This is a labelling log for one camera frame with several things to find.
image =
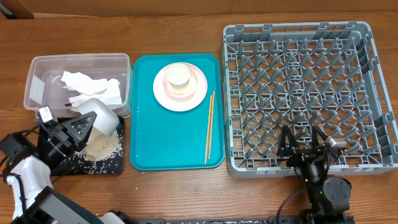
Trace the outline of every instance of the wooden stick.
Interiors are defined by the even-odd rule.
[[[213,102],[211,104],[211,120],[210,120],[210,140],[209,140],[209,159],[211,154],[211,139],[213,137],[213,117],[214,117],[214,103],[216,92],[213,90]]]
[[[213,96],[210,96],[210,105],[209,105],[209,120],[207,121],[207,134],[206,134],[206,152],[205,152],[205,165],[207,164],[207,150],[209,144],[209,132],[210,132],[210,117],[211,117],[211,101]]]

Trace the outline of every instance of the teal mat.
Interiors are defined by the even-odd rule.
[[[205,74],[205,99],[185,112],[165,109],[155,99],[153,83],[168,64],[187,62]],[[220,66],[210,54],[146,55],[132,76],[131,164],[139,170],[199,169],[219,166],[225,156]],[[210,96],[215,90],[211,159],[205,165]]]

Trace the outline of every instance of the white cup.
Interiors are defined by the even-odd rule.
[[[175,91],[183,92],[189,84],[191,70],[182,63],[175,63],[167,69],[166,78]]]

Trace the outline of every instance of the tissue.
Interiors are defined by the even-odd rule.
[[[122,103],[119,89],[120,83],[117,79],[112,78],[109,81],[105,78],[92,80],[80,72],[64,72],[61,81],[66,83],[64,88],[81,93],[78,96],[69,97],[69,102],[72,106],[78,106],[91,98],[99,99],[105,105],[119,105]]]

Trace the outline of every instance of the white label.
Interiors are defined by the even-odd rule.
[[[29,98],[41,105],[43,102],[43,94],[44,82],[34,75],[32,79],[32,85],[30,86]]]

